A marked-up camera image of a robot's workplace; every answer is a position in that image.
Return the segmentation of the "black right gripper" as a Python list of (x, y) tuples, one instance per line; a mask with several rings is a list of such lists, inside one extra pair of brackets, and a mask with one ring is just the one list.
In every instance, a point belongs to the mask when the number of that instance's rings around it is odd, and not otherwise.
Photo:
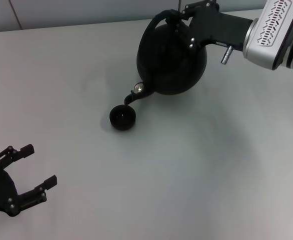
[(174, 26), (174, 35), (189, 51), (200, 51), (210, 44), (231, 46), (242, 51), (251, 19), (224, 14), (216, 0), (200, 0), (186, 4), (181, 11), (181, 19), (192, 18), (188, 26), (178, 21)]

